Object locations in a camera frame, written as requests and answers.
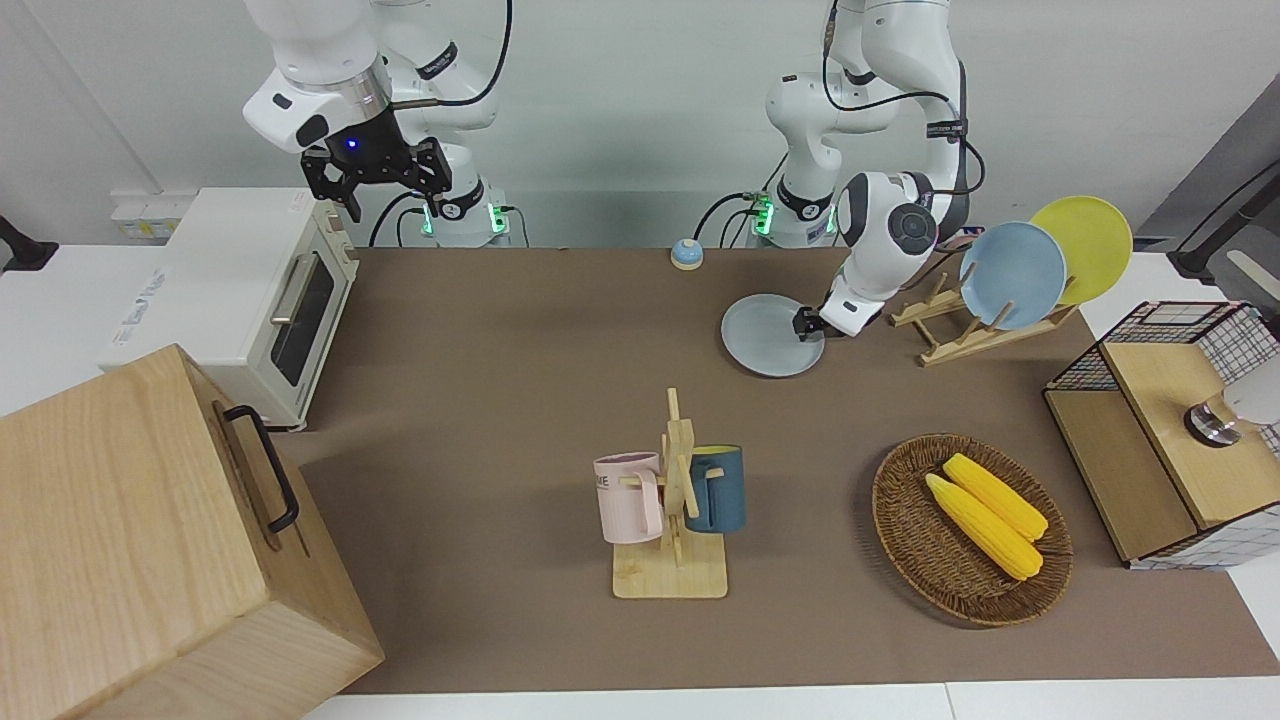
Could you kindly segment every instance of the brown tablecloth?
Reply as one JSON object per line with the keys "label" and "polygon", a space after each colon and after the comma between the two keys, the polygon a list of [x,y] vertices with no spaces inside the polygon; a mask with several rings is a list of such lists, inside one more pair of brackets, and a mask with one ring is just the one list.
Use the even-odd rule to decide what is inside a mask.
{"label": "brown tablecloth", "polygon": [[[818,301],[844,258],[712,251],[681,273],[663,250],[365,252],[311,429],[278,441],[387,650],[351,692],[1277,671],[1225,574],[1116,559],[1041,398],[1091,342],[1079,319],[927,370],[916,333],[883,322],[796,378],[732,363],[726,307]],[[745,448],[750,520],[727,538],[724,600],[611,594],[590,464],[658,450],[668,386],[699,442]],[[1056,498],[1076,560],[1044,618],[961,628],[893,574],[869,484],[932,432],[1002,448]]]}

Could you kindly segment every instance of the oven window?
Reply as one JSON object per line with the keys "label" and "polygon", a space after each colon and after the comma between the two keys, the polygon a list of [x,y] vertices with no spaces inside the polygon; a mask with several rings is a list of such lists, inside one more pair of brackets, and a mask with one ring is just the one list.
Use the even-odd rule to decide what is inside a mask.
{"label": "oven window", "polygon": [[316,333],[320,332],[324,311],[333,296],[333,275],[319,259],[319,254],[312,252],[312,255],[317,255],[316,269],[307,290],[302,293],[297,318],[292,324],[280,328],[275,336],[275,345],[271,346],[271,363],[293,387],[298,387],[298,380],[302,379],[302,368],[311,356],[311,346],[315,343]]}

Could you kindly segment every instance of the wooden drawer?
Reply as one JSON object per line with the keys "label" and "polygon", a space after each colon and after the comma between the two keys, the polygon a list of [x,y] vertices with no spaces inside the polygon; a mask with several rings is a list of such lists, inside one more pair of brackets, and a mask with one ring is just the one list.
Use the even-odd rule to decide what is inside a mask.
{"label": "wooden drawer", "polygon": [[302,475],[227,410],[169,347],[0,418],[0,716],[300,717],[381,661]]}

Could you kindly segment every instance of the wicker basket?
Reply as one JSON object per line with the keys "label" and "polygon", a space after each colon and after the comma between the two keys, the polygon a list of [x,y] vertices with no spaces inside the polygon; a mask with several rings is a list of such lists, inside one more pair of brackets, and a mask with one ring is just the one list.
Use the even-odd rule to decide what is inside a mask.
{"label": "wicker basket", "polygon": [[[1018,582],[987,557],[938,507],[924,483],[942,462],[963,452],[1009,483],[1048,519],[1036,541],[1041,571]],[[872,516],[890,561],[906,582],[946,612],[984,626],[1039,618],[1053,606],[1071,577],[1071,537],[1053,498],[1025,468],[977,439],[932,434],[895,447],[872,486]]]}

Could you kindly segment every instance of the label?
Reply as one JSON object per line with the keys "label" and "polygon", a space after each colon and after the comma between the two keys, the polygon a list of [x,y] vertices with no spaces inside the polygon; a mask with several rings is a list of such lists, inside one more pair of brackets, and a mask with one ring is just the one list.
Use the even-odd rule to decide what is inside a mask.
{"label": "label", "polygon": [[818,240],[826,233],[827,233],[827,223],[818,223],[815,225],[809,225],[809,229],[805,231],[806,242],[809,245],[813,245],[815,240]]}
{"label": "label", "polygon": [[142,324],[147,311],[151,310],[151,304],[155,301],[156,293],[164,287],[172,272],[173,268],[161,266],[151,273],[151,278],[138,291],[138,295],[133,299],[133,304],[129,305],[129,313],[124,316],[124,320],[120,320],[120,324],[115,328],[115,333],[111,334],[111,345],[124,347],[133,340],[138,325]]}

